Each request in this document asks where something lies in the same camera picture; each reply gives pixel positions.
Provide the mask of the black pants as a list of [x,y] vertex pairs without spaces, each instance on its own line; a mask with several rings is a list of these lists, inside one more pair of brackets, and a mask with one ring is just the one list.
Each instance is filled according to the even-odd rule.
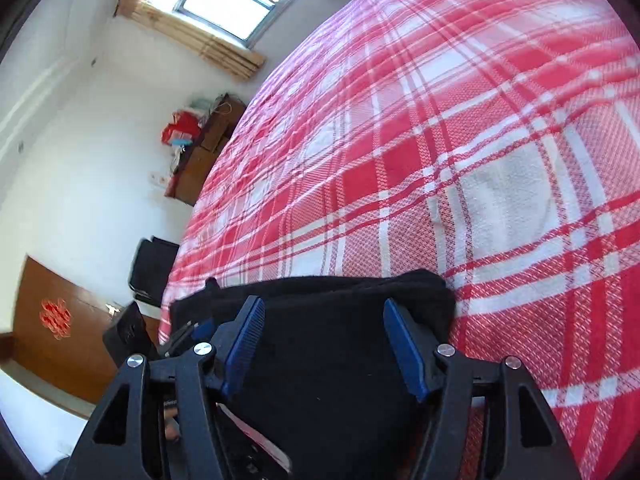
[[249,296],[265,328],[233,414],[293,462],[296,479],[393,479],[416,444],[420,408],[408,393],[383,325],[386,300],[440,341],[456,300],[427,270],[393,278],[303,276],[221,288],[210,278],[169,308],[187,322],[236,317]]

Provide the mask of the brown wooden door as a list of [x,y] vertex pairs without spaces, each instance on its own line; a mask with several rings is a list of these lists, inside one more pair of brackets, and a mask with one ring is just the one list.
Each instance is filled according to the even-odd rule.
[[41,399],[88,415],[116,374],[102,335],[122,309],[27,257],[2,370]]

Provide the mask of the black folding chair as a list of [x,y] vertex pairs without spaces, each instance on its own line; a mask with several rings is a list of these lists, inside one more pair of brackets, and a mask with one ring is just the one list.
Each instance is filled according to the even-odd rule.
[[134,298],[159,308],[179,245],[152,236],[142,238],[132,262],[128,285]]

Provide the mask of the brown wooden desk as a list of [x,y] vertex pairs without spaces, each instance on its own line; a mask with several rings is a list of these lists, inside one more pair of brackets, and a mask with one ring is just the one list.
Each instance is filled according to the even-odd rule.
[[187,108],[200,118],[201,134],[188,145],[169,145],[175,150],[165,195],[193,206],[222,150],[246,110],[237,96],[224,93],[209,103],[207,110]]

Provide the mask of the red gift bag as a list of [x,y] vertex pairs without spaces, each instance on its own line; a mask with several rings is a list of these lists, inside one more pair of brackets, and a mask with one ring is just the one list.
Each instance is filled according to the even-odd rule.
[[200,118],[190,110],[177,110],[163,128],[160,140],[165,145],[188,145],[198,140],[201,134]]

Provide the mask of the beige curtain left window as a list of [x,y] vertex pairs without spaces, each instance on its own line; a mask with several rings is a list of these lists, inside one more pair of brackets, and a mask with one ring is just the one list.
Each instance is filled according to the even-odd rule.
[[146,0],[119,0],[116,14],[160,32],[236,79],[249,81],[265,64],[266,58],[261,54],[236,46],[176,14],[157,9]]

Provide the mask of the red white plaid bedsheet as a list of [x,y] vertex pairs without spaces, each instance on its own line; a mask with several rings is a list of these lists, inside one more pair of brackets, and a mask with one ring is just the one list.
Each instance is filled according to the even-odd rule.
[[606,0],[352,0],[250,101],[163,302],[417,268],[607,477],[639,432],[639,49]]

